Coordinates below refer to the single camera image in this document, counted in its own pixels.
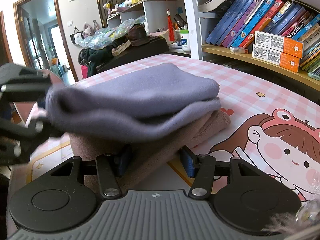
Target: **black circular pad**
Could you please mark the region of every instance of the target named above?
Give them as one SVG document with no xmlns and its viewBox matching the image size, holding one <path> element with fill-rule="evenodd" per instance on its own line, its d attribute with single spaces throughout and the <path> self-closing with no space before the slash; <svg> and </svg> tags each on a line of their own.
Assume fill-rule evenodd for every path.
<svg viewBox="0 0 320 240">
<path fill-rule="evenodd" d="M 270 217 L 296 213 L 301 202 L 292 190 L 265 174 L 240 176 L 215 194 L 213 206 L 223 221 L 239 231 L 266 235 L 262 229 L 271 224 Z"/>
<path fill-rule="evenodd" d="M 37 193 L 32 204 L 43 211 L 54 211 L 63 208 L 70 200 L 69 195 L 58 189 L 48 189 Z"/>
<path fill-rule="evenodd" d="M 85 222 L 96 209 L 96 196 L 79 173 L 80 157 L 72 157 L 18 190 L 9 211 L 18 227 L 33 232 L 60 232 Z"/>
</svg>

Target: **gray ribbed plate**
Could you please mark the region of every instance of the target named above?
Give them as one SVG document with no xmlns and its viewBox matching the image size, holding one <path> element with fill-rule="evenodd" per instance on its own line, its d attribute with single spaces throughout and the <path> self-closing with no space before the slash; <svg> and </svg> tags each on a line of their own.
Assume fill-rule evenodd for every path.
<svg viewBox="0 0 320 240">
<path fill-rule="evenodd" d="M 102 203 L 83 225 L 57 234 L 20 229 L 10 240 L 280 240 L 282 235 L 249 236 L 222 223 L 206 201 L 183 190 L 132 191 Z"/>
</svg>

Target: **metal pin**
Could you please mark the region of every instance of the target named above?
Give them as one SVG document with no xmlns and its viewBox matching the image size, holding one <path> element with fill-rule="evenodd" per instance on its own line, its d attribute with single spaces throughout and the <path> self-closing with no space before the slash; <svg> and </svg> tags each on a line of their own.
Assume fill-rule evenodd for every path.
<svg viewBox="0 0 320 240">
<path fill-rule="evenodd" d="M 119 190 L 116 188 L 107 188 L 103 193 L 108 197 L 114 197 L 119 194 Z"/>
<path fill-rule="evenodd" d="M 204 188 L 201 188 L 201 187 L 197 187 L 197 188 L 194 188 L 191 193 L 194 195 L 194 196 L 204 196 L 205 194 L 207 194 L 207 190 L 204 189 Z"/>
</svg>

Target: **doorway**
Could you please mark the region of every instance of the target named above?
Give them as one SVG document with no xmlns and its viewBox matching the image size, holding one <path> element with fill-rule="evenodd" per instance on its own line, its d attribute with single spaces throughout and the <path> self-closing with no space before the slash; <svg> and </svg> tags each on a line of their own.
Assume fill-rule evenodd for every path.
<svg viewBox="0 0 320 240">
<path fill-rule="evenodd" d="M 20 0 L 14 3 L 14 13 L 26 66 L 49 69 L 66 85 L 77 82 L 58 0 Z"/>
<path fill-rule="evenodd" d="M 6 63 L 13 63 L 7 40 L 7 34 L 5 32 L 3 11 L 0 12 L 0 25 L 0 66 L 2 66 Z"/>
</svg>

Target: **brown hat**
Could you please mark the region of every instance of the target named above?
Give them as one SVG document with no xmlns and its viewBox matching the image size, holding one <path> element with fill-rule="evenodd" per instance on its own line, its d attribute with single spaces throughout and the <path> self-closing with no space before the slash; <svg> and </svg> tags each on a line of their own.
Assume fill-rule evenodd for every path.
<svg viewBox="0 0 320 240">
<path fill-rule="evenodd" d="M 146 30 L 141 24 L 133 25 L 127 34 L 127 39 L 131 41 L 131 45 L 134 47 L 147 44 L 157 38 L 158 37 L 147 36 Z"/>
</svg>

